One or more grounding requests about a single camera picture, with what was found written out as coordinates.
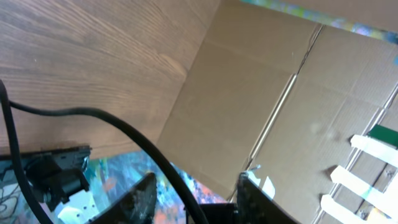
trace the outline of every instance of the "black plastic piece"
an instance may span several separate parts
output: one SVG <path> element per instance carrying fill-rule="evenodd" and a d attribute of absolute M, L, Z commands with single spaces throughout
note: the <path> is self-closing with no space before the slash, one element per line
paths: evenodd
<path fill-rule="evenodd" d="M 60 203 L 69 202 L 73 194 L 89 191 L 89 184 L 80 168 L 62 169 L 52 156 L 42 156 L 26 167 L 26 177 L 39 202 L 46 202 L 50 211 Z"/>
<path fill-rule="evenodd" d="M 29 164 L 33 164 L 46 156 L 51 156 L 61 169 L 80 169 L 84 172 L 87 168 L 90 157 L 90 146 L 77 146 L 65 149 L 54 149 L 45 152 L 26 152 L 22 153 L 22 166 L 26 170 Z M 0 188 L 16 184 L 17 179 L 14 175 L 11 157 L 9 155 L 0 156 Z"/>
<path fill-rule="evenodd" d="M 89 223 L 151 224 L 155 215 L 156 193 L 155 174 L 148 173 L 100 217 L 89 220 Z"/>
<path fill-rule="evenodd" d="M 238 211 L 242 223 L 298 223 L 276 203 L 263 194 L 262 191 L 252 183 L 245 172 L 239 175 L 237 189 Z"/>
<path fill-rule="evenodd" d="M 235 203 L 209 203 L 199 206 L 205 213 L 209 224 L 240 224 L 238 207 Z M 186 211 L 186 218 L 187 224 L 195 224 L 188 211 Z"/>

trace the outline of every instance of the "cardboard box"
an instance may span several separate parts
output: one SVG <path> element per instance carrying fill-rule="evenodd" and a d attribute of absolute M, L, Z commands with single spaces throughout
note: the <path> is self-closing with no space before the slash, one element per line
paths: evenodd
<path fill-rule="evenodd" d="M 318 27 L 223 2 L 157 143 L 160 150 L 228 197 L 290 77 L 300 71 L 253 165 L 262 166 L 257 177 L 271 178 L 275 202 L 298 221 L 336 222 L 319 217 L 320 196 L 336 187 L 328 170 L 349 164 L 349 137 L 369 128 L 394 91 L 398 48 L 332 27 L 324 27 L 310 48 Z M 398 124 L 396 116 L 386 119 Z M 384 166 L 361 155 L 352 172 L 373 184 Z M 353 212 L 362 203 L 344 188 L 335 200 Z"/>
<path fill-rule="evenodd" d="M 379 29 L 398 32 L 398 1 L 395 0 L 283 0 L 305 9 L 359 22 Z"/>

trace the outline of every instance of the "black wire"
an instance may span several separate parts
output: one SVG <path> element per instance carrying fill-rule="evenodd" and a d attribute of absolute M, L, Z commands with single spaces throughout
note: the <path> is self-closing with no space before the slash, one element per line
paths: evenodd
<path fill-rule="evenodd" d="M 19 144 L 17 138 L 17 132 L 15 129 L 14 118 L 12 117 L 10 102 L 7 96 L 7 90 L 3 82 L 0 80 L 0 102 L 2 113 L 4 116 L 4 122 L 6 123 L 6 129 L 8 134 L 8 142 L 11 153 L 11 161 L 14 168 L 15 177 L 17 178 L 21 192 L 25 197 L 27 204 L 35 214 L 36 218 L 41 224 L 52 223 L 50 218 L 44 212 L 43 208 L 40 206 L 36 198 L 34 197 L 30 185 L 24 173 L 24 168 L 22 167 L 21 154 L 19 152 Z"/>
<path fill-rule="evenodd" d="M 69 115 L 87 115 L 98 119 L 101 119 L 114 127 L 120 129 L 125 135 L 127 135 L 131 140 L 133 140 L 141 149 L 143 149 L 159 166 L 161 171 L 168 178 L 172 186 L 174 187 L 176 193 L 181 198 L 182 202 L 185 204 L 187 210 L 193 218 L 195 223 L 208 224 L 205 214 L 200 208 L 199 204 L 195 200 L 191 191 L 179 176 L 174 167 L 170 162 L 163 156 L 163 154 L 153 145 L 144 135 L 142 135 L 138 130 L 133 128 L 131 125 L 122 121 L 121 119 L 96 108 L 69 108 L 64 110 L 40 110 L 32 108 L 30 106 L 25 106 L 19 103 L 9 101 L 7 98 L 6 89 L 2 81 L 0 81 L 0 99 L 4 113 L 4 119 L 6 120 L 7 131 L 9 133 L 10 151 L 12 157 L 12 163 L 14 164 L 14 171 L 17 176 L 18 183 L 20 185 L 21 191 L 27 200 L 28 205 L 31 207 L 33 213 L 37 217 L 40 223 L 51 223 L 48 216 L 40 207 L 39 203 L 33 196 L 31 192 L 29 183 L 26 176 L 23 173 L 21 165 L 21 157 L 19 154 L 19 146 L 17 142 L 16 130 L 14 127 L 14 121 L 12 119 L 12 113 L 10 106 L 28 113 L 33 113 L 41 116 L 69 116 Z"/>

